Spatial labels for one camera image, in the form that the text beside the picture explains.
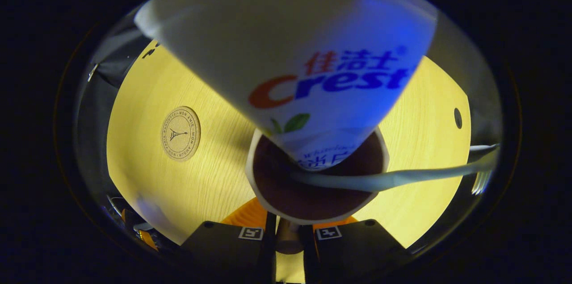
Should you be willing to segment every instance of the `light wood surface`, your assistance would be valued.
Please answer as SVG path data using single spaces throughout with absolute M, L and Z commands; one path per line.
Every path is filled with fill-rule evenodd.
M 135 61 L 115 100 L 108 128 L 108 167 L 135 211 L 182 244 L 203 221 L 222 221 L 255 197 L 244 172 L 255 127 L 155 44 L 151 42 Z M 169 158 L 161 145 L 161 125 L 180 106 L 195 111 L 202 129 L 198 150 L 186 162 Z M 463 118 L 461 129 L 455 125 L 455 108 Z M 423 58 L 380 129 L 390 154 L 388 171 L 467 162 L 467 97 L 428 58 Z M 449 178 L 383 191 L 353 217 L 376 219 L 408 247 L 441 216 L 459 183 L 460 178 Z M 302 254 L 285 260 L 280 255 L 278 263 L 302 265 L 296 260 Z M 278 267 L 282 269 L 291 271 L 288 265 Z M 286 277 L 289 281 L 304 281 L 303 271 L 292 274 Z

